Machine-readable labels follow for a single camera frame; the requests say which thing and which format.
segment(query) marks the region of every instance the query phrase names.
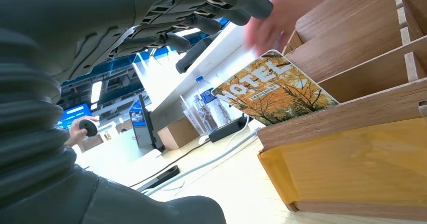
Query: human hand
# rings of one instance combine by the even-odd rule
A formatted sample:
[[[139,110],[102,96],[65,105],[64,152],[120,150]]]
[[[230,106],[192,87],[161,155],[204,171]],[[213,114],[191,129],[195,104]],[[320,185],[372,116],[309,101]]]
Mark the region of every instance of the human hand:
[[[270,49],[281,51],[295,30],[297,20],[325,0],[270,1],[274,5],[270,16],[266,19],[251,18],[245,26],[245,45],[254,47],[257,56]]]
[[[67,145],[68,147],[72,147],[76,144],[82,143],[85,139],[86,134],[88,134],[88,131],[86,129],[79,129],[79,123],[84,119],[91,120],[94,122],[99,121],[97,118],[90,116],[83,116],[74,120],[69,129],[69,139],[67,140],[67,142],[65,142],[65,145]]]

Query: wooden divider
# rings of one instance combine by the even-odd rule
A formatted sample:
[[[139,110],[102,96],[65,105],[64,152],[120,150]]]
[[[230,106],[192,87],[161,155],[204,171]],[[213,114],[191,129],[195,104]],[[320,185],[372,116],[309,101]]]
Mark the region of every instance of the wooden divider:
[[[301,39],[300,39],[297,31],[294,30],[291,37],[288,40],[288,43],[286,44],[286,46],[283,49],[282,54],[286,55],[289,52],[291,52],[292,50],[295,50],[296,48],[300,47],[301,45],[302,45]]]
[[[407,13],[407,22],[416,37],[427,33],[427,0],[402,0]]]
[[[264,150],[350,129],[419,118],[427,78],[377,92],[259,130]]]
[[[287,59],[320,82],[401,46],[399,30],[395,0],[377,0],[298,47]]]
[[[319,85],[339,102],[346,102],[408,83],[405,58],[413,52],[427,56],[425,49],[427,36],[336,74]]]
[[[423,37],[427,30],[427,0],[396,0],[396,6],[402,44],[410,44]],[[424,63],[427,57],[424,54],[423,51],[405,54],[406,72],[410,82],[427,77],[427,65]]]
[[[375,0],[326,0],[304,16],[295,26],[303,43],[315,38]]]

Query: cardboard box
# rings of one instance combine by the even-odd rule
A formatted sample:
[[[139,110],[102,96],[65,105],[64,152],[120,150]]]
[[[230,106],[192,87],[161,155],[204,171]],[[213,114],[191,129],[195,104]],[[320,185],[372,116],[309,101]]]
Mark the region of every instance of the cardboard box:
[[[176,150],[199,137],[187,117],[168,125],[157,134],[168,150]]]

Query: card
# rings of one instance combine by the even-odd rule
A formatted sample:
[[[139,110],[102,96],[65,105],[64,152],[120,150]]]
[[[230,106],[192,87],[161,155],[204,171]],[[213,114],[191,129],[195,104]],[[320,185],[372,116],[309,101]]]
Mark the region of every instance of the card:
[[[338,104],[276,50],[248,64],[212,93],[265,125]]]

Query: plastic bottle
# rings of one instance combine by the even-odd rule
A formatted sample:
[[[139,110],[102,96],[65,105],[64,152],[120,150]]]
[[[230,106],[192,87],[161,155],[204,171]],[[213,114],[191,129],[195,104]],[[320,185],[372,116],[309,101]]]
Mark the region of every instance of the plastic bottle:
[[[214,95],[212,95],[212,85],[208,81],[205,81],[203,77],[198,77],[196,82],[197,91],[217,126],[221,127],[231,122],[231,118],[228,112],[222,106],[221,102]]]
[[[210,93],[213,90],[213,87],[208,81],[205,81],[203,77],[198,77],[196,82],[197,92],[199,92],[199,95],[205,104],[216,99],[216,97]]]

